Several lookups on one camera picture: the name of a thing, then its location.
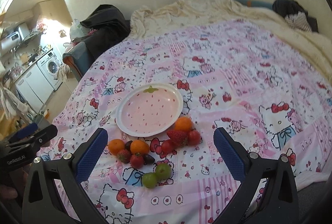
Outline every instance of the washing machine door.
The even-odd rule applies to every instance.
[[[48,63],[47,63],[47,71],[50,75],[52,76],[55,76],[56,72],[58,71],[59,69],[59,63],[57,63],[56,61],[54,60],[50,60]]]

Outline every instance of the strawberry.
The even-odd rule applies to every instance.
[[[140,153],[136,153],[130,158],[130,165],[135,169],[140,169],[144,165],[144,159]]]
[[[187,144],[187,133],[181,130],[168,130],[167,136],[175,144],[176,147],[181,147]]]
[[[131,156],[132,156],[132,154],[126,149],[120,150],[117,154],[117,158],[122,163],[129,163]]]

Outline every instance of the strawberry-shaped plate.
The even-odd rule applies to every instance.
[[[135,137],[167,130],[180,116],[183,98],[170,84],[146,84],[130,92],[117,107],[119,128]]]

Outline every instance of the dark clothing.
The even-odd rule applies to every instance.
[[[272,5],[272,9],[283,18],[285,18],[286,15],[298,14],[299,11],[304,12],[312,31],[318,32],[317,20],[308,16],[308,11],[303,9],[303,7],[298,2],[294,0],[276,0]]]
[[[98,29],[90,36],[75,39],[85,42],[86,48],[96,60],[103,52],[123,41],[130,33],[130,25],[113,5],[100,5],[81,22],[87,28]]]

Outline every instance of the hello kitty bedsheet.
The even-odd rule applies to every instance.
[[[154,82],[180,90],[182,114],[191,117],[203,142],[167,155],[160,149],[165,133],[144,139],[156,163],[140,170],[120,163],[105,148],[82,186],[109,223],[212,223],[239,186],[214,146],[218,127],[261,157],[286,154],[294,176],[320,172],[331,151],[331,86],[271,32],[237,19],[127,40],[106,51],[54,120],[58,136],[40,155],[61,158],[98,127],[108,131],[109,140],[135,139],[119,130],[115,110],[131,90]],[[162,162],[172,167],[172,176],[155,189],[142,187],[142,175]]]

